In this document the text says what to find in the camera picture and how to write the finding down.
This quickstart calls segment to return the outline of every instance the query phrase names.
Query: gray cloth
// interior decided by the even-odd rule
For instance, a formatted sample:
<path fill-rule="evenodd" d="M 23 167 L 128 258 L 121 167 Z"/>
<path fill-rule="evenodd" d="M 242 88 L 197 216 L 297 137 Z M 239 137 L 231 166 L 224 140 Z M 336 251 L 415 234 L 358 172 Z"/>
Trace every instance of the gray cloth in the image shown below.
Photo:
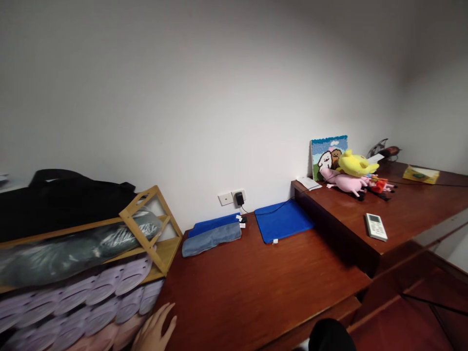
<path fill-rule="evenodd" d="M 145 207 L 134 215 L 134 220 L 148 240 L 162 227 L 159 218 Z M 14 246 L 0 250 L 0 285 L 54 283 L 138 246 L 133 233 L 122 223 Z"/>
<path fill-rule="evenodd" d="M 231 223 L 211 229 L 210 231 L 185 240 L 182 245 L 182 256 L 195 256 L 223 242 L 240 239 L 241 236 L 242 231 L 240 230 L 239 223 Z"/>

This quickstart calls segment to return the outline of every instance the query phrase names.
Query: charger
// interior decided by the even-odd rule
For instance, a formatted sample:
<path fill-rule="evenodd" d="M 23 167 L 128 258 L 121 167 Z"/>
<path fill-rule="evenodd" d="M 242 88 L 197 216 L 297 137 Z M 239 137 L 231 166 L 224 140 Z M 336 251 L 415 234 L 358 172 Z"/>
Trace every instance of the charger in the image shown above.
<path fill-rule="evenodd" d="M 238 206 L 242 206 L 244 204 L 244 196 L 242 196 L 242 192 L 235 193 L 234 197 Z"/>

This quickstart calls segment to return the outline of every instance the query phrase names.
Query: pink pig plush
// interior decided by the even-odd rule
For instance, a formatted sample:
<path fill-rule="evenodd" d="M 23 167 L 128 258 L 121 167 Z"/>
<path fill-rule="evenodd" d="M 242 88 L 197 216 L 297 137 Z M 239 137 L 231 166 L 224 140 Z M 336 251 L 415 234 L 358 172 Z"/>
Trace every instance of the pink pig plush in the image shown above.
<path fill-rule="evenodd" d="M 354 177 L 348 174 L 340 174 L 336 170 L 330 168 L 322 168 L 320 170 L 323 178 L 330 184 L 327 184 L 327 188 L 337 186 L 339 189 L 346 193 L 353 193 L 356 197 L 359 197 L 358 191 L 364 186 L 368 186 L 368 182 L 364 178 L 367 177 Z"/>

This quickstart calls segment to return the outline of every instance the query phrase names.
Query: blue mat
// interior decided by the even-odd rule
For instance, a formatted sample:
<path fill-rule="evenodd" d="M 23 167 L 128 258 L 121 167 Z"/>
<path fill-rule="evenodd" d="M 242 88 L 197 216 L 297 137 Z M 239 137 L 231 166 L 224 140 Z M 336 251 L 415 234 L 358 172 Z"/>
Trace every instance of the blue mat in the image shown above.
<path fill-rule="evenodd" d="M 240 215 L 240 212 L 237 212 L 235 214 L 229 214 L 220 218 L 210 219 L 204 222 L 199 222 L 194 225 L 194 228 L 191 231 L 189 231 L 189 238 L 207 232 L 208 230 L 221 227 L 226 224 L 239 223 L 239 220 L 235 217 L 237 215 Z"/>
<path fill-rule="evenodd" d="M 284 202 L 255 211 L 265 244 L 272 243 L 273 239 L 284 239 L 288 236 L 304 232 L 314 226 L 314 222 L 294 200 L 287 201 L 275 213 L 260 215 L 274 211 L 282 204 Z"/>

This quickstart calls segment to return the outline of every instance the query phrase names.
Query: red floor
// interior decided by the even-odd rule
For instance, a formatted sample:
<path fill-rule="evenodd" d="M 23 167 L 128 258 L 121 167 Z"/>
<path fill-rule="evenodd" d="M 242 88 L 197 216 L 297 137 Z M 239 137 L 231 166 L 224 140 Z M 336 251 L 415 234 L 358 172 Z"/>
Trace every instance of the red floor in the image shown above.
<path fill-rule="evenodd" d="M 468 311 L 468 285 L 437 271 L 409 294 Z M 457 350 L 468 350 L 468 317 L 437 308 Z M 430 307 L 398 299 L 351 333 L 358 351 L 453 350 Z"/>

